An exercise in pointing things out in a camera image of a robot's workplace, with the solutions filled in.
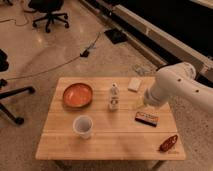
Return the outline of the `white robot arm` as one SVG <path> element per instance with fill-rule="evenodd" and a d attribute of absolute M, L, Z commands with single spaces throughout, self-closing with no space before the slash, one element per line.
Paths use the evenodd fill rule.
<path fill-rule="evenodd" d="M 206 113 L 213 114 L 213 88 L 197 82 L 195 77 L 196 69 L 188 62 L 160 68 L 155 74 L 153 84 L 135 102 L 134 108 L 161 107 L 174 95 L 188 100 Z"/>

